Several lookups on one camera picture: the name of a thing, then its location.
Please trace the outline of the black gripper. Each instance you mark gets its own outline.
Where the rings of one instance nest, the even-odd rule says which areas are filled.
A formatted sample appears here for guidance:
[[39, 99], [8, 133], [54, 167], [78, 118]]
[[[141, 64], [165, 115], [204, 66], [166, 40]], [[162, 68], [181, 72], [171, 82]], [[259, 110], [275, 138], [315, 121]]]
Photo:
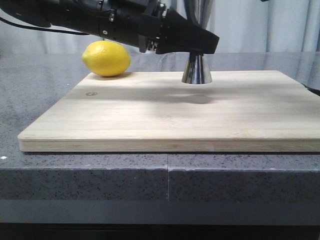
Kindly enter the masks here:
[[100, 0], [102, 38], [139, 48], [141, 53], [214, 54], [220, 38], [203, 28], [194, 9], [186, 18], [159, 0]]

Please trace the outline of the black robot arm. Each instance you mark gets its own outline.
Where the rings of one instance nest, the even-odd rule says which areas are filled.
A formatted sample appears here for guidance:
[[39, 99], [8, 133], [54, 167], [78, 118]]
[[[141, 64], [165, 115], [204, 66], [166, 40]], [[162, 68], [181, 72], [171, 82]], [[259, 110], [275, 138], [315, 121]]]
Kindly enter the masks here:
[[0, 8], [36, 30], [64, 27], [142, 53], [214, 54], [220, 39], [197, 23], [193, 13], [184, 18], [158, 0], [2, 0]]

